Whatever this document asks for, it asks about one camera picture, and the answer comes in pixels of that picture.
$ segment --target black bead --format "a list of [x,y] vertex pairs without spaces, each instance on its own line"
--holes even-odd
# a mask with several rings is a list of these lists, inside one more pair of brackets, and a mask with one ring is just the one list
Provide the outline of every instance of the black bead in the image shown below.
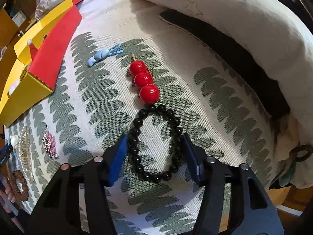
[[172,119],[174,117],[174,111],[171,109],[168,109],[164,115],[167,119]]
[[176,127],[180,125],[180,119],[178,117],[172,118],[170,120],[171,126]]
[[172,157],[172,163],[173,163],[173,164],[177,164],[180,159],[182,159],[182,156],[181,156],[181,155],[173,155],[173,157]]
[[150,179],[150,173],[148,172],[143,172],[140,174],[141,175],[141,178],[144,180],[144,181],[149,181]]
[[147,118],[148,114],[149,114],[148,111],[145,110],[145,109],[141,109],[141,110],[139,110],[139,112],[138,112],[138,116],[139,116],[139,118],[141,118],[141,119]]
[[141,131],[139,128],[135,128],[133,127],[131,130],[130,130],[130,134],[133,136],[133,137],[138,137],[140,135]]
[[164,181],[170,180],[171,177],[172,177],[172,174],[171,174],[169,171],[164,171],[164,172],[161,174],[161,178],[162,178]]
[[180,148],[180,146],[175,146],[175,148],[174,148],[174,152],[176,152],[176,153],[180,153],[181,152],[181,148]]
[[151,175],[150,179],[153,183],[160,183],[161,182],[161,176],[160,175]]
[[148,112],[149,113],[154,113],[154,112],[156,112],[157,111],[157,107],[154,105],[154,104],[150,104],[149,106],[148,106]]
[[131,147],[129,147],[128,152],[129,152],[131,155],[138,155],[139,150],[138,150],[137,147],[131,146]]
[[175,138],[174,138],[174,142],[175,142],[176,145],[179,145],[179,146],[180,146],[180,144],[181,144],[181,142],[182,142],[182,139],[181,139],[180,137],[175,137]]
[[164,114],[165,112],[166,112],[166,107],[165,107],[165,105],[162,105],[162,104],[160,104],[158,107],[157,107],[157,111],[158,111],[158,113],[159,114]]
[[143,120],[141,118],[135,118],[133,124],[135,128],[139,128],[143,125]]
[[132,137],[132,136],[129,136],[129,137],[128,137],[128,143],[129,143],[131,146],[137,145],[138,142],[139,142],[139,139],[138,139],[137,137]]
[[181,134],[183,133],[183,130],[181,127],[177,126],[174,128],[174,133],[176,136],[181,136]]
[[141,162],[141,157],[139,155],[135,155],[131,158],[134,164],[140,164]]
[[178,171],[178,166],[175,164],[172,164],[169,168],[171,173],[176,173]]
[[143,173],[144,172],[144,167],[139,164],[135,166],[135,172],[137,172],[138,174]]

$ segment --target blue hair clip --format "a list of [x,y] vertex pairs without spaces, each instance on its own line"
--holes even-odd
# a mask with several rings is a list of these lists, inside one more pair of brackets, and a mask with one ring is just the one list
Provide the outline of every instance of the blue hair clip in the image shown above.
[[99,62],[100,60],[106,57],[114,56],[114,55],[124,52],[124,49],[118,49],[120,46],[121,44],[119,43],[110,49],[105,48],[105,49],[99,50],[93,57],[90,57],[87,60],[87,65],[89,67],[92,67],[96,62]]

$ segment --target bed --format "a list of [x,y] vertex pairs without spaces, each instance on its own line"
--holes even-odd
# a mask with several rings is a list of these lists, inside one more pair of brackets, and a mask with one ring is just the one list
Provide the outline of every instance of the bed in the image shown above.
[[[9,135],[29,127],[34,182],[23,209],[31,213],[60,164],[77,166],[102,155],[122,133],[128,133],[144,107],[128,72],[132,55],[153,68],[161,97],[158,104],[174,110],[184,132],[195,145],[225,164],[247,163],[264,187],[280,172],[274,160],[275,130],[271,116],[251,87],[210,47],[158,16],[165,9],[146,0],[84,0],[83,17],[68,46],[56,83],[46,99],[25,112]],[[198,13],[186,1],[190,13]],[[121,43],[124,52],[93,67],[87,60],[97,51]],[[54,136],[58,159],[42,146],[43,134]],[[168,124],[149,116],[142,126],[139,155],[151,173],[168,169],[172,137]],[[20,167],[15,150],[9,171]],[[203,188],[181,165],[170,181],[153,184],[138,179],[126,157],[119,180],[105,188],[119,234],[178,234],[192,229]],[[229,208],[230,186],[225,186],[223,215]],[[80,186],[81,224],[88,231],[84,186]]]

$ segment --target rhinestone hair clip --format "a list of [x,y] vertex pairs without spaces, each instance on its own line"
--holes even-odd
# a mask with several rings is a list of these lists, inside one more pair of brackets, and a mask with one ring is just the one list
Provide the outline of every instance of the rhinestone hair clip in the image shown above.
[[46,131],[42,138],[43,148],[51,159],[57,159],[59,156],[56,153],[56,146],[54,141],[54,136],[49,132],[48,126],[46,125]]
[[25,178],[29,182],[34,182],[29,145],[29,128],[24,126],[18,141],[18,158]]

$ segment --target red ball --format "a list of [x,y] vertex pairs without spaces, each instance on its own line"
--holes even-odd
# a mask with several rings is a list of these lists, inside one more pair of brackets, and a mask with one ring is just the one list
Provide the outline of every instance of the red ball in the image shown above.
[[139,96],[146,104],[156,103],[160,98],[160,91],[156,85],[145,85],[140,89]]
[[135,76],[142,71],[147,71],[147,66],[144,62],[136,60],[133,61],[129,66],[129,72]]
[[153,83],[152,76],[148,72],[140,72],[134,78],[134,83],[136,87],[144,87],[145,85],[150,85]]

